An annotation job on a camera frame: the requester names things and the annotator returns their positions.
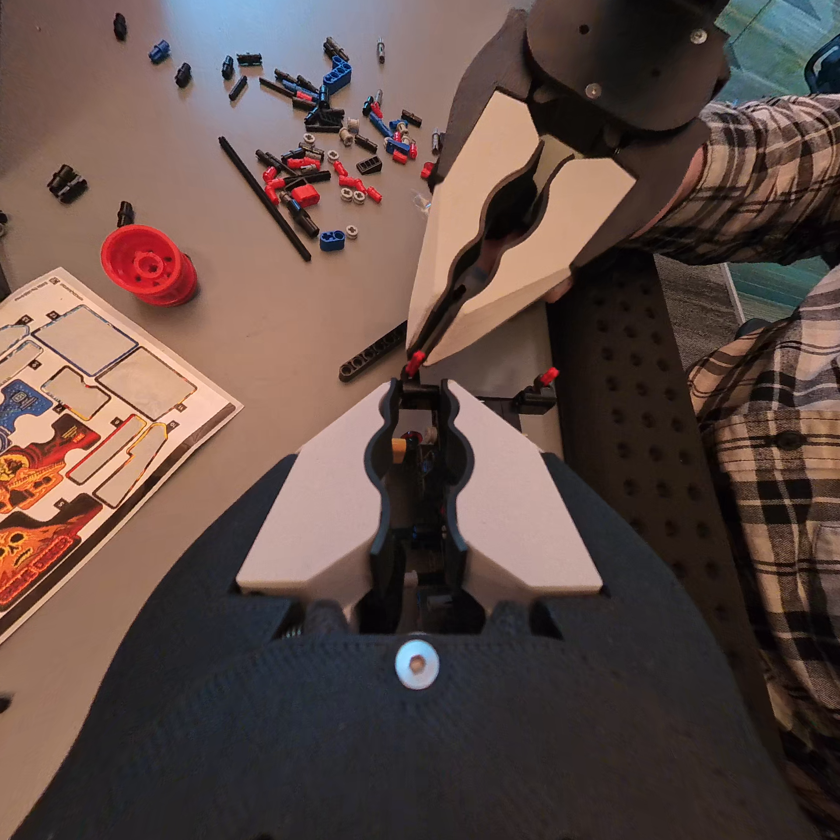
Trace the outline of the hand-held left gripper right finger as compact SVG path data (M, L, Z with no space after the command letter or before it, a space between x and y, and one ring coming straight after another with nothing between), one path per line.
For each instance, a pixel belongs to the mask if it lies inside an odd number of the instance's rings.
M486 617L501 603L600 594L602 576L541 448L464 386L444 383L454 430L468 445L465 484L455 492L463 591Z

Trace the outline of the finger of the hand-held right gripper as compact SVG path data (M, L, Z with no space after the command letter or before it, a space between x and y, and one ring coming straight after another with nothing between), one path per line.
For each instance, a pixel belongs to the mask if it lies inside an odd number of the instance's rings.
M563 162L548 184L542 218L503 250L487 284L469 294L439 333L425 365L436 364L482 339L540 299L558 281L551 276L579 255L635 184L613 161Z
M528 104L495 91L441 183L434 188L406 327L406 353L431 354L444 322L468 293L452 301L474 263L487 228L532 180L543 142Z

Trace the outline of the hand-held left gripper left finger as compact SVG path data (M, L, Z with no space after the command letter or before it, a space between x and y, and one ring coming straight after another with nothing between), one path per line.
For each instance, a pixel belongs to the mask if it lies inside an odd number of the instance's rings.
M298 450L237 573L243 593L336 602L361 629L396 629L406 557L385 478L402 393L380 385Z

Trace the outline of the long black holed beam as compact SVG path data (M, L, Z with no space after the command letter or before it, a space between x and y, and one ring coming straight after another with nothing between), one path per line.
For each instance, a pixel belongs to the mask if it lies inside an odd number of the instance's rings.
M405 349L407 321L399 323L392 330L352 355L339 367L339 381L350 383L372 366L382 361L395 350Z

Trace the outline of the person's right forearm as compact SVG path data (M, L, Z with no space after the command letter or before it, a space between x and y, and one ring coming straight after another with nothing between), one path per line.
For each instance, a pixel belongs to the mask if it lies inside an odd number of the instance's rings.
M693 266L837 266L838 95L713 101L700 116L710 136L691 188L631 246Z

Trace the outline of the grey desk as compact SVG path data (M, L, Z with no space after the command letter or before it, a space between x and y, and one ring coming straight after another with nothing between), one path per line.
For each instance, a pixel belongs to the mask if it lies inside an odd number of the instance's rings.
M74 742L103 674L145 600L182 553L283 456L401 368L394 353L354 383L338 368L404 320L424 234L412 191L430 133L443 130L464 70L530 2L3 2L2 264L18 288L64 267L198 369L244 410L192 455L122 529L2 643L2 811L11 833ZM128 37L113 33L122 13ZM303 134L291 104L260 88L273 70L317 81L334 37L360 115L423 119L417 161L385 161L379 206L324 187L321 229L357 224L344 252L309 245L304 262L219 148L223 135L259 176L255 151ZM150 62L165 39L171 56ZM242 55L256 55L239 65ZM226 56L234 78L222 79ZM192 66L179 89L178 67ZM63 164L88 189L64 205L47 184ZM173 308L114 284L100 258L121 201L189 256L198 290Z

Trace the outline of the pile of small toy pieces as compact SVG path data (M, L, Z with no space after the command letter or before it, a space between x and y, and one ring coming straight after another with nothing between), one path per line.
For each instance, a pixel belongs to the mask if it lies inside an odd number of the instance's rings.
M382 191L371 182L383 170L385 161L408 165L419 157L417 132L423 121L403 109L392 120L385 117L383 91L366 97L360 115L335 107L333 99L352 80L347 50L332 36L322 42L329 68L320 81L282 69L273 78L259 77L261 89L289 101L292 111L302 117L303 134L297 145L281 154L257 150L255 157L264 165L262 191L273 207L285 207L291 221L309 238L318 240L320 249L334 251L348 239L356 239L359 229L321 230L309 211L319 205L323 184L334 183L343 203L362 207L378 206Z

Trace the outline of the black perforated board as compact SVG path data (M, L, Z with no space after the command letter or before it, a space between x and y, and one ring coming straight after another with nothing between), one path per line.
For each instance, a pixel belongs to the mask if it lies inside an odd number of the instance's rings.
M547 307L565 462L670 566L783 752L654 258L606 252Z

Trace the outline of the long black axle rod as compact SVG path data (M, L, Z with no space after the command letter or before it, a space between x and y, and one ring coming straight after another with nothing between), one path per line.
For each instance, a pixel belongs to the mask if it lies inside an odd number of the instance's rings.
M250 171L247 164L241 159L239 154L236 152L234 147L231 143L223 136L220 135L217 138L218 144L225 153L227 158L233 164L237 172L242 176L242 178L247 183L248 187L251 191L257 196L263 207L267 210L268 214L273 218L275 223L279 226L280 230L283 234L287 237L290 241L293 248L297 251L299 256L307 263L311 262L312 255L309 249L303 244L302 240L295 232L293 227L288 223L288 221L281 215L280 210L273 204L270 200L268 195L265 193L264 188L259 186L259 183L254 176L254 174Z

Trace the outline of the colourful sticker sheet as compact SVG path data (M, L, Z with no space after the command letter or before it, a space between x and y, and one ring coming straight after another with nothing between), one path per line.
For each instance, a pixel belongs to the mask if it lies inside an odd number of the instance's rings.
M242 404L62 268L1 305L1 639Z

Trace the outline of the red toy wheel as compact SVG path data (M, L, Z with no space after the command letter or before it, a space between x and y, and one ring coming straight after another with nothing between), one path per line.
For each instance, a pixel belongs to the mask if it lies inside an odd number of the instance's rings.
M114 230L100 258L108 278L142 303L173 308L197 293L193 262L156 228L132 224Z

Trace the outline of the black toy hub piece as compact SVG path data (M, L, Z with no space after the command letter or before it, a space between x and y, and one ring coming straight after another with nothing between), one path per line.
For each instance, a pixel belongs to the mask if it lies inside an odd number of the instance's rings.
M63 164L51 176L47 188L60 203L69 205L88 190L88 181L69 164Z

